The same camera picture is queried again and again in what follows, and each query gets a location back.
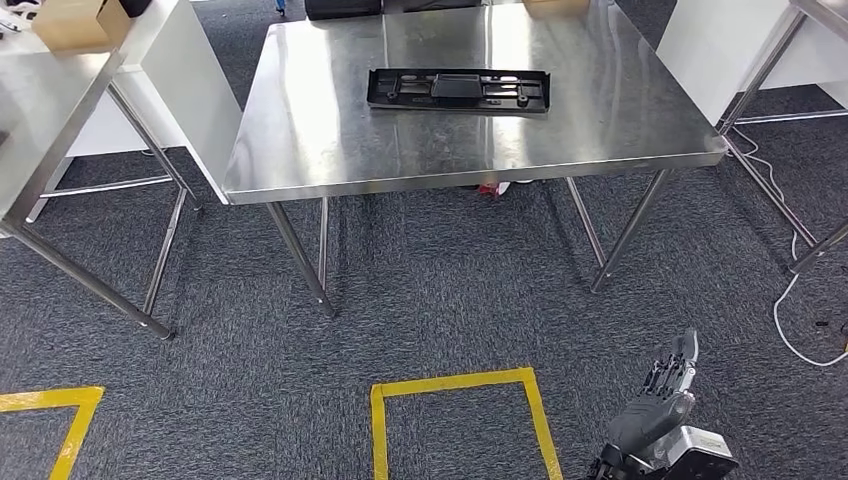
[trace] stainless steel table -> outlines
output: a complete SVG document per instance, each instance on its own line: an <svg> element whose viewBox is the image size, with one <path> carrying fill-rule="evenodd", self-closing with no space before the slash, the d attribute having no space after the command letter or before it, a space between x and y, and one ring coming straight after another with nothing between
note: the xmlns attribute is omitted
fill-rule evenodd
<svg viewBox="0 0 848 480"><path fill-rule="evenodd" d="M147 327L160 338L170 338L172 332L151 318L150 313L183 202L186 197L196 200L132 107L111 84L119 65L120 58L114 52L70 56L34 53L5 56L0 61L0 132L3 132L0 135L0 230L20 240L122 310L130 319ZM167 180L174 181L180 188L168 233L141 309L63 255L25 221L33 205L44 196L48 180L105 92L112 96L159 160L166 171ZM138 181L116 182L84 189L59 190L52 192L51 196L120 190L140 184Z"/></svg>
<svg viewBox="0 0 848 480"><path fill-rule="evenodd" d="M371 110L368 71L380 67L545 70L551 107L534 117ZM233 204L268 204L332 313L327 197L566 177L601 265L596 291L672 169L715 165L724 153L614 3L545 18L512 4L271 26L226 175L215 180ZM657 173L607 256L572 177L630 171ZM304 198L323 198L317 274L279 203Z"/></svg>
<svg viewBox="0 0 848 480"><path fill-rule="evenodd" d="M755 123L769 122L784 122L790 120L809 120L816 118L833 118L848 116L848 109L831 110L825 112L809 112L798 114L784 115L767 115L762 117L741 118L745 109L754 100L763 82L766 81L771 71L783 57L784 52L792 43L792 39L801 29L801 26L808 18L812 18L822 26L832 31L834 34L848 42L848 0L790 0L790 3L795 8L794 16L789 24L789 27L778 39L772 51L769 53L763 65L757 70L748 88L736 102L733 110L722 123L719 128L719 133L725 136L730 151L733 156L742 164L749 175L754 179L760 189L774 203L781 215L786 218L792 228L798 233L798 236L807 243L810 249L800 259L795 260L795 263L789 266L789 270L798 275L810 269L816 260L828 252L837 243L848 237L848 219L844 220L839 226L828 233L823 240L817 240L815 236L807 229L804 223L795 215L789 205L783 199L783 195L778 192L759 171L754 167L748 156L744 154L738 146L726 135L730 133L737 125L750 125Z"/></svg>

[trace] carpet floor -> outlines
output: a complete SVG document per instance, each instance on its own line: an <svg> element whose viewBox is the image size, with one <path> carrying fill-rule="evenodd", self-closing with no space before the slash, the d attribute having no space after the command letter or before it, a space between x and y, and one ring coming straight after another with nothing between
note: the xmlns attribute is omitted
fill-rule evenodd
<svg viewBox="0 0 848 480"><path fill-rule="evenodd" d="M622 1L656 45L673 0ZM194 4L244 105L270 0ZM298 2L289 19L303 18ZM756 111L832 107L816 87L767 92ZM846 120L751 126L788 201L822 236L848 216ZM13 240L0 240L0 393L102 385L74 479L372 478L372 384L532 366L565 478L584 474L651 358L701 336L689 424L725 436L734 479L848 478L848 362L815 368L771 319L790 280L791 230L733 160L679 174L609 288L563 181L500 199L463 189L331 203L321 315L267 211L205 200L177 235L156 315L161 342ZM81 158L63 187L155 172L140 154ZM578 179L610 248L649 180ZM35 228L141 303L173 186L51 200ZM319 202L287 204L312 258ZM819 359L845 347L848 246L798 282L784 329ZM46 478L72 410L0 413L0 478ZM518 384L386 401L392 478L544 479Z"/></svg>

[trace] metal frame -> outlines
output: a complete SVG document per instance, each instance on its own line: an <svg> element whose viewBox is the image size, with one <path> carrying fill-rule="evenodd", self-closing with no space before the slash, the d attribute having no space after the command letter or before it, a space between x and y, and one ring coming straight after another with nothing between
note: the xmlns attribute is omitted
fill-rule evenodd
<svg viewBox="0 0 848 480"><path fill-rule="evenodd" d="M592 220L589 218L589 212L586 210L586 205L583 203L580 192L577 190L577 184L573 178L569 177L565 179L568 183L568 190L571 192L571 198L574 200L574 205L577 207L577 212L580 214L580 220L583 223L583 229L586 231L586 237L588 237L589 243L592 245L592 250L595 252L595 258L598 260L598 265L601 267L600 271L598 271L598 274L595 276L595 280L592 282L592 286L590 288L592 293L598 293L601 291L601 289L603 289L606 285L607 280L612 277L613 270L615 270L618 266L618 262L621 261L621 257L624 256L625 250L627 250L627 247L630 245L633 237L636 236L636 231L648 217L648 212L650 212L651 207L656 202L657 198L659 198L663 191L663 187L665 187L668 183L668 180L671 178L673 173L673 169L666 169L660 170L654 174L654 177L651 179L651 183L648 185L648 188L639 200L639 204L636 205L636 210L633 211L633 214L630 216L630 220L628 220L627 225L624 226L624 230L622 230L621 235L615 242L612 253L610 253L608 258L604 255L601 242L598 239L595 228L592 226Z"/></svg>
<svg viewBox="0 0 848 480"><path fill-rule="evenodd" d="M280 202L273 202L266 204L266 206L268 207L268 212L271 213L271 218L274 220L274 224L277 225L277 228L280 230L280 234L283 236L283 240L289 247L289 251L291 251L295 263L297 263L297 267L306 279L306 283L309 285L309 290L312 291L315 299L318 300L318 304L321 305L321 309L324 310L324 313L330 317L334 316L336 312L333 310L333 306L327 298L326 291L329 199L324 197L321 201L321 240L319 242L321 246L318 252L318 274L316 274L315 269L312 268L312 263L309 261L309 257L306 255L306 252L303 250L303 244L300 243L300 238L298 238L297 232L295 232L294 227L289 220L289 216L286 214L285 209L283 209L283 205Z"/></svg>
<svg viewBox="0 0 848 480"><path fill-rule="evenodd" d="M736 125L750 125L756 123L771 123L771 122L785 122L785 121L793 121L793 120L809 120L816 118L833 118L833 117L843 117L848 116L848 109L846 110L830 110L823 112L810 112L810 113L798 113L798 114L786 114L786 115L767 115L761 117L749 117L749 118L741 118L742 113L745 109L750 105L751 101L756 96L757 92L760 90L760 87L765 82L766 78L768 78L771 71L774 69L777 62L780 61L783 54L786 52L786 49L792 43L792 39L795 38L795 35L800 30L801 26L804 24L804 21L807 19L807 15L798 9L795 6L791 8L795 9L795 16L792 17L792 20L789 24L788 29L783 35L778 39L777 44L774 49L769 53L763 65L757 70L757 73L754 75L754 78L751 80L751 83L748 85L748 88L742 94L742 97L736 102L733 109L731 110L728 117L724 120L721 127L719 128L719 134L724 137L725 142L727 143L730 152L739 160L739 163L742 164L742 167L745 168L745 171L751 175L751 178L754 179L754 182L760 187L760 189L766 194L766 196L774 203L775 207L777 207L778 211L781 215L789 222L792 228L798 233L798 235L804 239L804 242L810 247L810 250L801 257L800 260L797 260L794 264L790 265L789 270L794 274L800 274L807 271L810 267L815 264L815 261L827 253L834 245L843 240L846 236L848 236L848 220L842 223L839 227L837 227L833 232L831 232L824 240L818 241L816 237L813 236L812 233L804 226L803 222L795 215L791 208L786 204L786 202L781 198L781 195L775 191L774 187L769 183L769 180L766 179L755 167L754 165L745 157L742 151L738 146L729 138L728 134L730 130Z"/></svg>
<svg viewBox="0 0 848 480"><path fill-rule="evenodd" d="M156 157L156 159L159 161L159 164L165 170L166 175L137 180L128 180L123 182L108 183L91 187L73 188L66 190L50 190L44 192L40 198L44 200L48 198L64 197L71 195L82 195L95 192L123 190L127 188L155 185L172 181L178 185L179 193L177 195L177 201L174 205L173 211L171 212L170 220L168 221L168 229L165 233L162 248L159 252L159 257L153 269L153 277L150 281L150 285L147 290L147 295L145 297L143 307L139 309L138 307L133 305L129 300L127 300L123 295L121 295L118 291L116 291L113 287L100 280L93 273L86 270L84 267L77 264L76 262L65 256L58 249L50 245L47 240L42 238L35 231L33 231L32 228L29 227L29 225L27 225L25 219L3 219L2 221L0 221L0 227L2 227L2 229L8 232L11 236L18 239L28 248L30 248L40 256L44 257L50 263L56 265L69 276L83 284L86 288L106 300L114 307L124 312L130 318L130 320L138 323L142 327L149 329L151 332L153 332L154 335L156 335L160 339L170 339L173 338L174 332L154 320L151 317L151 313L153 312L153 307L156 303L156 297L159 292L159 287L162 283L162 277L164 275L165 267L168 262L168 257L171 251L171 245L174 241L174 236L176 234L177 225L179 223L185 200L187 197L190 199L195 211L201 208L201 204L198 202L194 192L185 183L185 180L174 168L174 165L171 163L167 155L165 155L162 148L159 147L159 145L153 139L152 135L144 126L138 115L135 113L132 107L130 107L129 103L127 102L126 98L121 94L121 92L113 84L110 84L107 87L107 92L115 101L115 104L124 114L124 116L127 118L130 125L132 125L136 133L138 133L138 135L144 141L145 145L153 153L153 156Z"/></svg>
<svg viewBox="0 0 848 480"><path fill-rule="evenodd" d="M592 250L595 252L595 258L598 260L598 264L601 267L595 276L595 280L592 282L590 289L592 293L598 293L601 289L603 289L607 280L612 277L613 271L624 256L624 252L627 250L627 247L636 235L636 231L647 218L648 212L662 193L663 187L666 185L673 173L674 170L666 169L660 170L654 175L651 179L651 183L642 195L642 198L639 200L636 210L631 215L630 220L628 220L627 225L624 227L624 230L616 241L609 257L604 254L603 246L598 239L598 234L595 232L595 227L592 225L592 219L589 216L586 205L583 203L583 199L580 196L580 191L577 189L576 182L573 178L566 177L565 180L568 184L568 189L571 192L571 197L574 200L578 213L580 214L580 220L583 223L586 236L589 239ZM329 202L330 200L328 197L323 197L321 199L321 230L319 235L317 273L312 267L312 263L309 261L309 257L306 255L306 252L303 250L303 244L301 243L300 238L298 238L297 232L295 231L294 226L292 226L282 203L273 202L266 204L266 206L271 214L271 218L274 220L274 224L277 226L277 229L279 229L289 251L291 251L295 263L297 263L298 269L300 269L306 279L309 290L318 301L318 304L321 305L324 313L328 316L333 316L335 315L335 310L330 304L330 300L327 298L327 233L329 227Z"/></svg>

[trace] yellow tape square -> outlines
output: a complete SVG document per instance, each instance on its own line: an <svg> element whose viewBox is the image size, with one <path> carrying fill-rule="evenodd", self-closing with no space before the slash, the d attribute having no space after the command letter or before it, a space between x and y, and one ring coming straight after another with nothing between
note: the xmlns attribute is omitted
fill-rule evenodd
<svg viewBox="0 0 848 480"><path fill-rule="evenodd" d="M0 395L0 413L37 410L41 408L78 407L50 472L50 480L64 480L71 474L94 410L103 396L103 387L63 388L43 392Z"/></svg>
<svg viewBox="0 0 848 480"><path fill-rule="evenodd" d="M550 480L562 480L562 470L560 470L556 448L551 438L550 428L548 428L545 409L542 406L542 394L539 393L536 375L530 367L372 385L371 431L374 437L374 480L389 480L386 397L518 382L524 385L524 393L527 395L527 401L530 404L533 428L536 430L536 439L545 461L548 478Z"/></svg>

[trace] black plastic tray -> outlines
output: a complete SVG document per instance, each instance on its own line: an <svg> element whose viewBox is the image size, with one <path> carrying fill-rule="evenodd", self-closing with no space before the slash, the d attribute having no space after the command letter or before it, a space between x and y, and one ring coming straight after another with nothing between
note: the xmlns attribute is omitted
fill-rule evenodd
<svg viewBox="0 0 848 480"><path fill-rule="evenodd" d="M379 68L368 77L373 108L545 113L551 76L541 70Z"/></svg>

